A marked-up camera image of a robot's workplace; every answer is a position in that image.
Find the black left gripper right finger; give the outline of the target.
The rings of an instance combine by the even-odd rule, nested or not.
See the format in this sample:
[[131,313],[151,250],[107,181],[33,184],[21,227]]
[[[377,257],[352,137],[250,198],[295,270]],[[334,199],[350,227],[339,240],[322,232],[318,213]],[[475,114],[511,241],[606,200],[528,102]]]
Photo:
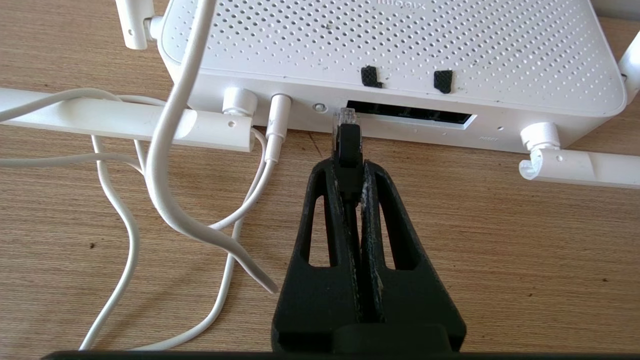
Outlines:
[[457,353],[467,327],[426,255],[402,198],[381,166],[365,161],[361,196],[358,350]]

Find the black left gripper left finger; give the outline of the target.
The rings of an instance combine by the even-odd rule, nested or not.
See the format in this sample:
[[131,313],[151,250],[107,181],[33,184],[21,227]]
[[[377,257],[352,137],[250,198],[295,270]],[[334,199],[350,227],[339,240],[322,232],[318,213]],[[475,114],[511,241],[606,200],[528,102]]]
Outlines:
[[[323,200],[329,266],[310,264],[314,212]],[[272,350],[331,353],[334,333],[362,318],[352,235],[346,224],[333,161],[311,170],[286,277],[271,324]]]

